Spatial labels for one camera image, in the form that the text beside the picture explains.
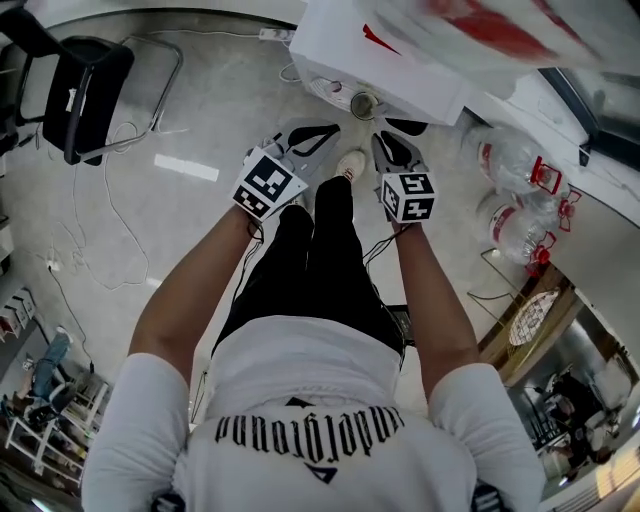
black cable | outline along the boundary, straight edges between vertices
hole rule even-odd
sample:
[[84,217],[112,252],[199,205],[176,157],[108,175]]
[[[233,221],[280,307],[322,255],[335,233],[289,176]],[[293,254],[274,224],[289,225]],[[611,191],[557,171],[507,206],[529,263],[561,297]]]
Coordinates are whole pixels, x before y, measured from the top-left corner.
[[371,262],[376,259],[378,256],[380,256],[384,251],[387,250],[387,248],[391,245],[391,242],[393,242],[393,240],[395,240],[396,238],[398,238],[400,235],[402,235],[402,233],[404,233],[405,231],[407,231],[411,226],[413,226],[413,224],[407,224],[406,226],[404,226],[402,229],[400,229],[398,232],[394,233],[393,235],[391,235],[389,238],[385,238],[384,240],[380,240],[379,242],[377,242],[369,252],[367,252],[362,259],[364,260],[365,258],[367,258],[367,256],[369,256],[369,259],[365,262],[364,266],[365,269],[367,271],[367,275],[369,276],[369,281],[371,281],[371,286],[373,287],[373,291],[375,292],[376,296],[378,297],[378,300],[380,301],[380,304],[382,305],[382,307],[387,311],[387,313],[389,314],[389,316],[391,317],[391,320],[393,320],[393,323],[396,326],[396,329],[398,330],[398,334],[400,335],[400,338],[403,339],[404,338],[404,333],[402,330],[402,326],[400,325],[400,323],[398,322],[398,319],[396,318],[396,316],[389,311],[389,308],[387,308],[387,305],[384,303],[384,301],[382,300],[382,297],[380,297],[380,293],[378,292],[378,288],[376,287],[376,285],[373,283],[373,280],[371,279],[371,273],[369,272],[369,265],[371,264]]
[[87,349],[85,347],[85,344],[87,343],[87,335],[85,334],[84,329],[82,329],[82,326],[80,325],[80,322],[78,322],[78,319],[76,318],[76,315],[74,314],[73,310],[71,309],[71,306],[69,305],[69,301],[67,300],[67,296],[64,294],[64,290],[62,289],[62,285],[60,284],[60,281],[58,281],[58,278],[55,276],[55,274],[53,273],[53,270],[51,270],[50,266],[48,266],[47,269],[49,270],[49,274],[51,274],[51,277],[53,277],[53,280],[58,285],[58,288],[60,288],[60,293],[62,294],[62,298],[64,299],[64,303],[67,305],[67,309],[69,310],[69,313],[71,313],[71,316],[73,317],[73,320],[75,321],[76,325],[78,326],[78,329],[82,333],[82,338],[83,339],[82,339],[81,347],[82,347],[82,350],[85,353],[85,355],[89,358],[89,371],[91,373],[95,373],[95,366],[93,364],[93,358],[91,357],[91,355],[89,355],[89,352],[87,352]]
[[369,268],[369,265],[371,264],[371,262],[376,259],[378,256],[380,256],[384,251],[387,250],[387,248],[391,245],[391,242],[393,240],[395,240],[396,238],[398,238],[402,233],[404,233],[405,231],[407,231],[409,228],[411,228],[411,226],[413,226],[413,224],[407,224],[406,226],[404,226],[400,231],[394,233],[393,235],[391,235],[389,238],[385,238],[384,240],[380,240],[379,242],[377,242],[369,252],[367,252],[362,259],[366,259],[367,256],[371,255],[371,257],[365,262],[365,266],[367,267],[367,270]]
[[193,407],[193,410],[191,411],[191,423],[195,421],[196,415],[200,410],[200,404],[202,403],[202,400],[204,399],[204,395],[206,394],[206,388],[203,388],[202,395],[200,395],[200,388],[206,382],[207,382],[207,372],[204,371],[200,374],[200,380],[198,381],[198,389],[196,389],[196,396],[193,399],[194,407]]
[[[251,232],[251,226],[255,228],[255,231],[253,233]],[[264,244],[264,229],[255,220],[253,219],[249,220],[249,223],[247,224],[247,232],[249,233],[249,235],[251,235],[251,238],[256,241],[256,243],[253,245],[251,249],[249,249],[249,252],[244,257],[244,261],[242,262],[242,272],[240,273],[240,280],[238,281],[238,286],[236,286],[236,289],[233,292],[233,298],[231,299],[231,304],[233,304],[238,298],[238,292],[240,291],[240,287],[242,286],[242,283],[244,281],[244,275],[247,272],[247,267],[249,265],[249,262],[251,261],[251,258],[253,258],[256,255],[256,253],[260,250],[260,248]]]

person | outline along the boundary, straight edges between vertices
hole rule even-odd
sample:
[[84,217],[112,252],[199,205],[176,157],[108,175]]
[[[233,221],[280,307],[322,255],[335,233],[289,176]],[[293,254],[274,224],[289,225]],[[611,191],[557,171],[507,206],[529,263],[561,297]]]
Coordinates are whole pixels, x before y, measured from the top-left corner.
[[[594,443],[600,444],[599,448],[594,448]],[[592,435],[579,429],[572,432],[569,443],[565,446],[551,446],[549,452],[556,452],[567,457],[571,468],[564,475],[567,482],[573,482],[580,473],[580,470],[589,464],[589,461],[598,465],[606,464],[615,454],[608,446],[602,446],[600,441],[595,441]]]
[[25,417],[32,428],[41,428],[46,419],[55,417],[55,411],[62,410],[73,398],[75,390],[71,386],[61,390],[55,397],[51,396],[60,384],[69,380],[62,367],[62,361],[72,343],[69,332],[58,326],[44,356],[35,363],[27,356],[22,363],[26,373],[20,390],[14,392],[10,400],[5,398],[5,403],[12,413]]
[[538,509],[544,472],[420,224],[394,225],[429,419],[393,399],[404,347],[363,265],[346,155],[315,224],[286,206],[233,303],[189,434],[193,357],[252,240],[233,206],[144,309],[82,483],[100,510]]

tiled floor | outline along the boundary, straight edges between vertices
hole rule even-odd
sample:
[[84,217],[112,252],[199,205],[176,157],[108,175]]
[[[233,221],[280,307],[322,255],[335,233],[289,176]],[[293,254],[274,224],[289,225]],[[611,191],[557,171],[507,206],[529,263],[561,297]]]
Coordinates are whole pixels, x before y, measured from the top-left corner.
[[[256,33],[261,26],[254,21],[212,15],[124,14],[72,23],[54,33],[58,37],[92,34],[117,41],[132,32],[161,28]],[[342,139],[324,166],[323,172],[330,176],[347,150],[360,147],[370,154],[368,141],[374,129],[372,124],[311,96],[301,85],[281,82],[278,72],[290,62],[281,44],[220,35],[162,37],[178,44],[185,55],[162,121],[165,134],[151,134],[125,154],[112,154],[106,167],[113,205],[131,232],[110,207],[105,168],[83,164],[74,169],[44,140],[39,149],[31,142],[6,155],[7,175],[0,182],[18,247],[14,264],[33,290],[44,320],[78,333],[43,261],[53,246],[62,261],[56,276],[88,336],[86,348],[96,370],[110,381],[118,375],[136,320],[154,291],[153,283],[164,279],[230,206],[227,196],[247,149],[275,133],[291,117],[323,117],[342,128]],[[170,69],[168,55],[142,55],[139,51],[111,126],[111,137],[126,121],[133,122],[138,130],[143,128]],[[16,54],[10,55],[5,66],[13,65],[12,58]],[[55,63],[48,64],[50,72]],[[49,87],[46,67],[34,69],[25,114],[35,113],[44,105]],[[463,115],[455,128],[430,126],[416,144],[423,150],[440,192],[434,218],[425,229],[480,339],[494,319],[468,299],[466,292],[493,296],[508,291],[508,285],[480,258],[486,246],[478,241],[481,230],[475,209],[490,187],[479,172],[466,168],[459,158],[461,137],[471,123]],[[118,137],[130,136],[132,131],[126,125]],[[207,181],[157,167],[157,154],[215,167],[220,171],[219,178]],[[374,183],[375,170],[369,162],[365,176],[354,189],[355,225],[365,250],[390,234],[382,207],[372,192]],[[273,236],[276,222],[266,223],[267,239]],[[498,264],[513,279],[524,279],[521,269],[505,262]],[[389,304],[403,303],[395,248],[390,247],[371,268],[383,299]],[[123,282],[143,284],[108,289]],[[208,365],[235,282],[198,347],[193,374],[196,384]],[[493,307],[499,312],[506,305],[498,301]],[[73,357],[86,363],[77,345]],[[402,373],[399,402],[424,410],[415,352],[407,357]]]

white box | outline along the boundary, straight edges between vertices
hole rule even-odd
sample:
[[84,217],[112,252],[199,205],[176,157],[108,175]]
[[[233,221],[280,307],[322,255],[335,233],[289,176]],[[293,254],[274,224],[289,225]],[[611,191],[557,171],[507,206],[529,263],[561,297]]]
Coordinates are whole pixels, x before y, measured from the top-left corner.
[[431,218],[436,190],[429,178],[428,172],[392,172],[382,176],[382,204],[398,224]]
[[20,288],[16,293],[13,294],[16,299],[22,301],[22,305],[24,306],[24,310],[27,312],[29,318],[33,318],[36,314],[36,305],[33,302],[33,297],[31,296],[31,292],[26,288]]
[[[305,87],[317,94],[317,79],[341,82],[407,114],[389,117],[455,124],[471,92],[467,81],[436,61],[398,55],[367,39],[364,26],[352,0],[309,2],[289,48]],[[338,98],[342,107],[347,100]]]

wire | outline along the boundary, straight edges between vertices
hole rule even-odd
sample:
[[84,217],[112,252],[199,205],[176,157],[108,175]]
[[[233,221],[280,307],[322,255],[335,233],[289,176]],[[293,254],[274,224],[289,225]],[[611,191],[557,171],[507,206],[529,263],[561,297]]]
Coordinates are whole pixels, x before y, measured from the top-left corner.
[[193,410],[191,411],[191,423],[196,420],[196,416],[198,415],[198,411],[200,410],[200,404],[202,404],[202,400],[204,399],[204,395],[206,394],[207,388],[203,386],[207,382],[208,372],[205,370],[200,374],[200,380],[198,381],[198,389],[196,389],[196,396],[193,399],[195,404]]
[[[376,259],[378,256],[380,256],[384,251],[387,250],[387,248],[389,247],[389,245],[391,245],[391,242],[393,242],[393,240],[395,240],[396,238],[398,238],[400,235],[402,235],[402,233],[404,233],[405,231],[407,231],[409,228],[411,228],[413,226],[413,224],[407,224],[406,226],[404,226],[402,229],[400,229],[398,232],[394,233],[393,235],[391,235],[389,238],[385,238],[384,240],[380,240],[379,242],[377,242],[369,252],[367,252],[362,259],[366,259],[367,256],[369,256],[369,259],[365,262],[364,266],[365,269],[367,271],[367,275],[369,276],[369,281],[371,282],[371,286],[373,287],[373,291],[375,292],[376,296],[378,297],[378,300],[380,301],[380,304],[382,305],[382,307],[384,308],[384,310],[387,312],[387,314],[391,317],[391,320],[393,321],[393,323],[396,326],[396,329],[398,330],[398,334],[400,336],[400,338],[403,340],[404,343],[404,331],[402,329],[402,325],[400,325],[398,319],[396,318],[396,316],[391,312],[391,310],[387,307],[387,305],[384,303],[384,301],[382,300],[382,297],[380,297],[380,292],[378,291],[378,288],[376,287],[376,285],[373,283],[373,280],[371,279],[371,272],[369,269],[369,265],[371,265],[371,262]],[[400,366],[402,366],[404,362],[404,353],[402,355],[402,360],[400,362]]]
[[[137,128],[137,126],[135,124],[133,124],[132,122],[130,122],[130,121],[125,121],[124,123],[122,123],[120,126],[118,126],[116,128],[116,131],[113,134],[113,140],[114,141],[116,139],[116,135],[118,134],[118,130],[120,130],[120,128],[123,128],[124,126],[132,126],[133,127],[134,134],[133,134],[133,137],[129,137],[130,139],[135,139],[138,136],[138,128]],[[113,152],[118,154],[118,155],[124,155],[127,151],[129,151],[131,149],[132,145],[133,144],[130,144],[129,146],[124,148],[122,151],[118,151],[117,149],[114,149]]]
[[478,295],[475,295],[471,292],[467,292],[467,295],[471,298],[477,299],[477,300],[498,300],[498,299],[503,299],[505,297],[510,297],[511,299],[513,299],[513,295],[511,295],[510,293],[503,293],[502,295],[498,295],[496,297],[480,297]]
[[291,66],[293,66],[295,64],[295,62],[292,62],[291,64],[287,64],[285,67],[283,67],[280,70],[280,74],[278,75],[280,77],[280,80],[282,80],[284,83],[286,84],[297,84],[302,82],[301,78],[285,78],[284,76],[284,72],[289,69]]
[[60,288],[60,293],[62,294],[62,298],[64,299],[64,303],[66,304],[67,309],[69,310],[69,313],[71,313],[71,316],[73,317],[74,322],[78,326],[78,330],[82,333],[82,342],[81,342],[82,351],[89,358],[89,371],[91,373],[94,373],[95,367],[93,365],[93,358],[91,357],[89,352],[87,352],[87,348],[85,347],[85,345],[87,343],[87,335],[85,334],[84,329],[80,325],[80,322],[78,322],[78,318],[76,317],[75,313],[71,309],[71,306],[69,305],[69,301],[67,300],[67,296],[64,293],[64,289],[62,288],[62,285],[60,284],[60,281],[58,281],[58,278],[53,273],[53,270],[51,270],[51,267],[47,267],[47,269],[49,270],[49,274],[51,274],[51,277],[53,277],[53,280],[58,285],[58,288]]
[[241,37],[245,39],[260,39],[260,34],[238,34],[236,32],[225,32],[223,30],[213,30],[210,32],[202,31],[202,30],[191,30],[187,28],[171,28],[166,30],[156,30],[154,32],[147,32],[145,35],[147,36],[155,36],[158,34],[196,34],[198,36],[232,36],[232,37]]
[[231,299],[231,304],[233,304],[238,298],[238,292],[240,291],[240,287],[242,286],[242,282],[244,281],[244,275],[247,272],[247,267],[253,257],[258,253],[260,248],[264,245],[264,229],[260,224],[258,224],[255,220],[250,219],[247,224],[247,231],[251,238],[256,241],[256,243],[249,249],[249,252],[244,257],[244,261],[242,263],[242,272],[240,273],[240,281],[238,281],[238,286],[236,286],[235,291],[233,292],[233,298]]
[[[186,29],[186,28],[156,30],[154,32],[147,32],[145,35],[147,35],[147,36],[155,36],[155,35],[158,35],[158,34],[195,34],[195,35],[198,35],[198,36],[223,35],[223,36],[239,37],[239,38],[244,38],[244,39],[260,39],[260,34],[238,34],[236,32],[226,32],[226,31],[223,31],[223,30],[202,31],[202,30],[191,30],[191,29]],[[281,41],[281,42],[282,42],[282,45],[285,48],[289,48],[290,43],[289,43],[289,45],[287,45],[286,41]],[[291,66],[293,66],[293,64],[294,64],[293,62],[291,64],[287,64],[284,68],[282,68],[280,70],[280,73],[278,74],[278,77],[284,83],[297,84],[297,83],[302,82],[302,80],[299,77],[298,78],[286,78],[284,76],[284,72],[287,69],[289,69]],[[167,134],[167,133],[180,133],[182,131],[183,130],[176,130],[175,132],[164,132],[164,134]]]
[[[133,123],[130,122],[124,122],[122,123],[120,126],[118,126],[118,128],[116,128],[116,131],[113,134],[113,140],[115,140],[118,136],[118,132],[120,131],[120,129],[122,129],[122,127],[127,126],[127,125],[131,125],[135,128],[135,125]],[[125,148],[122,151],[118,151],[118,154],[123,154],[126,153],[129,148],[131,146]],[[116,209],[115,205],[113,204],[113,199],[111,197],[111,187],[109,186],[109,179],[108,179],[108,173],[107,173],[107,163],[109,161],[109,154],[105,154],[104,155],[104,162],[103,162],[103,179],[104,179],[104,184],[105,184],[105,188],[107,189],[107,198],[109,199],[109,205],[111,206],[111,209],[113,210],[113,212],[116,214],[116,216],[118,217],[118,219],[120,220],[120,222],[122,223],[122,225],[125,227],[125,229],[127,230],[127,232],[129,233],[129,235],[131,236],[131,238],[133,239],[133,241],[136,243],[138,250],[140,251],[140,253],[142,254],[142,256],[145,259],[146,262],[146,266],[145,266],[145,271],[144,271],[144,277],[142,278],[141,281],[139,282],[128,282],[128,281],[124,281],[122,283],[120,283],[119,285],[115,286],[115,287],[111,287],[108,286],[107,284],[103,283],[102,281],[100,281],[94,274],[91,266],[89,265],[89,262],[86,260],[86,258],[84,257],[84,253],[83,253],[83,249],[86,249],[87,247],[87,237],[84,231],[84,228],[82,227],[82,224],[80,223],[80,219],[78,218],[78,209],[77,209],[77,203],[76,203],[76,180],[77,180],[77,174],[78,174],[78,165],[74,166],[73,169],[73,189],[72,189],[72,198],[73,198],[73,213],[75,216],[75,221],[76,224],[78,226],[78,229],[80,230],[80,233],[82,234],[82,245],[80,245],[78,243],[78,240],[76,239],[75,235],[71,232],[71,230],[62,222],[62,221],[56,221],[58,224],[60,224],[64,230],[67,232],[67,234],[69,235],[69,237],[71,238],[71,240],[73,241],[73,243],[76,246],[76,251],[74,251],[72,253],[72,255],[75,257],[79,257],[82,262],[84,263],[84,265],[87,267],[87,270],[89,271],[89,275],[91,276],[91,279],[96,282],[97,284],[99,284],[100,286],[102,286],[103,288],[105,288],[107,291],[109,292],[113,292],[116,291],[120,288],[122,288],[123,286],[129,285],[129,286],[139,286],[142,284],[145,284],[147,281],[147,278],[149,276],[149,257],[147,256],[147,253],[144,251],[144,249],[142,248],[142,245],[140,244],[140,241],[138,240],[138,238],[136,237],[136,235],[133,233],[133,231],[131,230],[131,228],[129,227],[129,225],[126,223],[126,221],[122,218],[122,215],[120,215],[120,213],[118,212],[118,210]],[[54,253],[57,252],[55,249],[55,244],[54,244],[54,240],[53,240],[53,235],[52,235],[52,239],[51,239],[51,247],[54,250]]]
[[181,130],[170,130],[168,132],[163,132],[160,126],[162,125],[162,118],[164,117],[164,112],[165,112],[164,110],[160,112],[160,117],[158,118],[158,124],[156,125],[156,129],[154,130],[155,133],[158,133],[160,135],[172,135],[174,133],[185,133],[185,132],[191,131],[191,128],[183,128]]

